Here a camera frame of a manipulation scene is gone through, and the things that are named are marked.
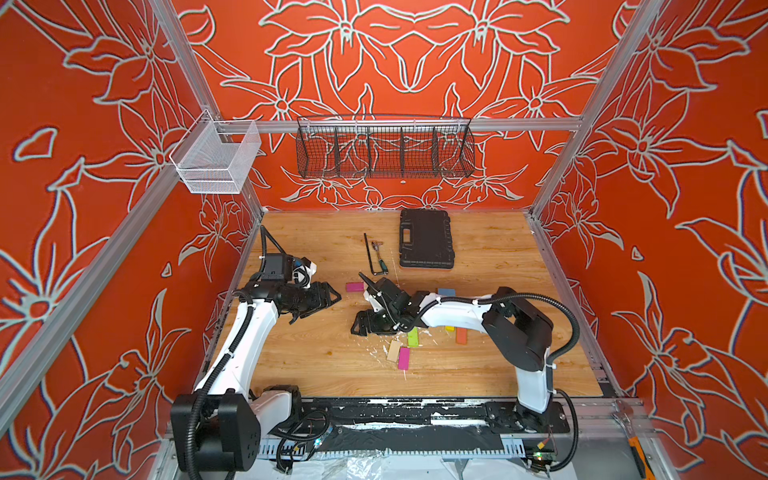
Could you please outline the green handled ratchet wrench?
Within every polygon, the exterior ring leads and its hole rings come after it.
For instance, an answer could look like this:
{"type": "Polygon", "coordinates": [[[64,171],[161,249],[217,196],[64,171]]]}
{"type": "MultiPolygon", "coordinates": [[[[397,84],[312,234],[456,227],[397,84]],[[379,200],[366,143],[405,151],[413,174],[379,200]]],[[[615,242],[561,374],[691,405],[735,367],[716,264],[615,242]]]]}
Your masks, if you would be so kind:
{"type": "Polygon", "coordinates": [[[386,262],[384,261],[381,253],[381,246],[383,245],[382,242],[378,241],[372,241],[371,246],[374,249],[374,252],[376,253],[377,257],[377,263],[379,266],[379,271],[375,273],[375,276],[381,276],[381,275],[387,275],[389,273],[389,269],[387,267],[386,262]]]}

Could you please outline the magenta block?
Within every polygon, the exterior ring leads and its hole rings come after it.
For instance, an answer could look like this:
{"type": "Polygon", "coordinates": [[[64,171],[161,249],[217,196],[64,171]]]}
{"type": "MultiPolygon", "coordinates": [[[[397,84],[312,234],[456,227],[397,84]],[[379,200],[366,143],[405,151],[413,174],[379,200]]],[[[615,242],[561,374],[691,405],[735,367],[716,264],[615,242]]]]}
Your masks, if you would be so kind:
{"type": "Polygon", "coordinates": [[[366,286],[362,282],[348,282],[345,284],[345,291],[348,293],[363,292],[366,286]]]}
{"type": "Polygon", "coordinates": [[[411,349],[401,347],[398,351],[397,368],[401,371],[407,371],[410,367],[411,349]]]}

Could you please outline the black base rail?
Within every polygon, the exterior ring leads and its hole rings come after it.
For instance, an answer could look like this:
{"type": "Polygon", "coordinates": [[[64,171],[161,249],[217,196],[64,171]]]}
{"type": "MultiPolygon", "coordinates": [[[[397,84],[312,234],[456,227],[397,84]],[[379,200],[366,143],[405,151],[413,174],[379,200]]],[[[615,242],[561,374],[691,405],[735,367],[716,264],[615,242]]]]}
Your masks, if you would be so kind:
{"type": "Polygon", "coordinates": [[[317,397],[304,399],[301,411],[322,411],[334,425],[486,427],[493,433],[543,435],[571,431],[568,409],[560,403],[536,413],[504,397],[317,397]]]}

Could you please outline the black plastic tool case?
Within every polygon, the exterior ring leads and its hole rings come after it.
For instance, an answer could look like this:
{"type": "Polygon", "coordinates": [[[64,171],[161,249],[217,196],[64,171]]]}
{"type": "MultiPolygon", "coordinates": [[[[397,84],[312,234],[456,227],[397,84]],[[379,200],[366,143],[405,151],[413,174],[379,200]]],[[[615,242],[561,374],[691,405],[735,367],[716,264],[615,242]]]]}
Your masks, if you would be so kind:
{"type": "Polygon", "coordinates": [[[401,210],[399,254],[400,266],[404,268],[452,269],[455,251],[448,212],[401,210]]]}

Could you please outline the orange block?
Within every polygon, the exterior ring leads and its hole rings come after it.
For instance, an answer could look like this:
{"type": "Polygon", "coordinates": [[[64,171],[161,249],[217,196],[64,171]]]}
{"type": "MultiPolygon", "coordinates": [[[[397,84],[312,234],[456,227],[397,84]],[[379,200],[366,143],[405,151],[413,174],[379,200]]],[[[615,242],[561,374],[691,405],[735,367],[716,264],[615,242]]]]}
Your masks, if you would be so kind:
{"type": "Polygon", "coordinates": [[[459,345],[466,345],[468,343],[468,330],[465,328],[455,328],[455,341],[459,345]]]}

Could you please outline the orange handled tool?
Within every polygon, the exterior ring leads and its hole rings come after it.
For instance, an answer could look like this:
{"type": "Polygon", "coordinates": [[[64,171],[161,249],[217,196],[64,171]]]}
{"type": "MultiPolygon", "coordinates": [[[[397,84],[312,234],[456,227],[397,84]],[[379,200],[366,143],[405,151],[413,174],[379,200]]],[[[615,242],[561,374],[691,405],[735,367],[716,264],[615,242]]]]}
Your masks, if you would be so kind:
{"type": "Polygon", "coordinates": [[[628,438],[628,444],[630,446],[630,450],[632,452],[640,478],[643,480],[655,480],[656,476],[648,463],[639,438],[637,436],[630,436],[628,438]]]}

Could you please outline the green block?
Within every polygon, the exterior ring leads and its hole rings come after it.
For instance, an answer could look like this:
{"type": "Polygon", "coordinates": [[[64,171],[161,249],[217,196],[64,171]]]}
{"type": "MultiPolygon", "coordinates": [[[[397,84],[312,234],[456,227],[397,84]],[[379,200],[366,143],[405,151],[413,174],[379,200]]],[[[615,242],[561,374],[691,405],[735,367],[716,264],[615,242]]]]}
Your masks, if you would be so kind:
{"type": "Polygon", "coordinates": [[[417,348],[420,346],[419,331],[416,327],[407,333],[407,345],[409,348],[417,348]]]}

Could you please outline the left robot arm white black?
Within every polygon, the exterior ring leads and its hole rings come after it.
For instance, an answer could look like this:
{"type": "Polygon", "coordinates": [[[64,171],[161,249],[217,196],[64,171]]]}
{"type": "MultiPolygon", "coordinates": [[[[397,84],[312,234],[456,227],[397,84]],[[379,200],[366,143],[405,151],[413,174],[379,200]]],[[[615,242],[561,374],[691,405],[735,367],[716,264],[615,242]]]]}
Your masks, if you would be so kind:
{"type": "Polygon", "coordinates": [[[274,461],[289,473],[311,457],[331,428],[325,411],[307,412],[295,385],[251,393],[251,382],[265,342],[278,319],[292,322],[338,303],[340,294],[314,280],[316,265],[287,253],[266,228],[260,230],[261,264],[234,291],[239,304],[224,345],[192,392],[171,407],[171,429],[181,472],[191,479],[221,474],[231,479],[255,463],[264,438],[278,443],[274,461]]]}

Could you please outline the natural wood block lower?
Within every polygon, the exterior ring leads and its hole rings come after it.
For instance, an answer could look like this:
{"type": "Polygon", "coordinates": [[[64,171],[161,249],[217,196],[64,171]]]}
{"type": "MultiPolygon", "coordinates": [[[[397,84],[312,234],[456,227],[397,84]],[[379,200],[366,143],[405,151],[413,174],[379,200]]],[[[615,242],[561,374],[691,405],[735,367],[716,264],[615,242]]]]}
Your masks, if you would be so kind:
{"type": "Polygon", "coordinates": [[[390,344],[388,345],[387,349],[387,360],[390,362],[397,363],[399,360],[399,354],[400,350],[402,348],[402,343],[398,340],[392,340],[390,344]]]}

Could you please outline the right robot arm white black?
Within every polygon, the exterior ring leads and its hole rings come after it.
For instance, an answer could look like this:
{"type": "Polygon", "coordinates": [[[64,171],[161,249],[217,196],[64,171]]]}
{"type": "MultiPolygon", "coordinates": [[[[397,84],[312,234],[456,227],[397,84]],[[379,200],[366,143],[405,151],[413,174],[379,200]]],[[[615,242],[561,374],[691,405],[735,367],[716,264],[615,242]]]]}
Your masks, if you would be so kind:
{"type": "Polygon", "coordinates": [[[364,277],[363,281],[364,298],[371,307],[357,313],[353,335],[395,335],[437,327],[483,333],[515,369],[512,425],[528,432],[549,428],[548,410],[556,394],[555,360],[571,351],[581,334],[578,320],[563,303],[508,287],[500,287],[492,295],[467,298],[427,291],[409,294],[387,278],[374,282],[364,277]],[[570,323],[571,336],[557,349],[553,347],[554,323],[535,306],[537,302],[556,308],[570,323]]]}

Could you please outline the black hex key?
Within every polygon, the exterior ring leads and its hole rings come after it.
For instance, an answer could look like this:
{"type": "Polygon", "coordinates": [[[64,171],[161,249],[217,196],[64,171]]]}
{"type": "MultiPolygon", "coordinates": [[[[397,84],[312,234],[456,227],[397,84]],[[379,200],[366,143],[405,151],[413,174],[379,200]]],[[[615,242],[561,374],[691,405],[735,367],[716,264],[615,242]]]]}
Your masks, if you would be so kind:
{"type": "Polygon", "coordinates": [[[377,242],[371,243],[369,241],[368,235],[366,233],[363,234],[363,238],[364,238],[364,242],[365,242],[366,254],[367,254],[367,259],[368,259],[368,265],[369,265],[370,273],[373,276],[386,275],[388,273],[388,269],[386,268],[385,262],[380,258],[380,255],[378,254],[379,253],[379,245],[378,245],[378,243],[377,242]],[[374,249],[374,251],[378,254],[377,255],[378,269],[376,269],[375,266],[374,266],[374,262],[373,262],[373,258],[372,258],[372,254],[371,254],[371,249],[374,249]]]}

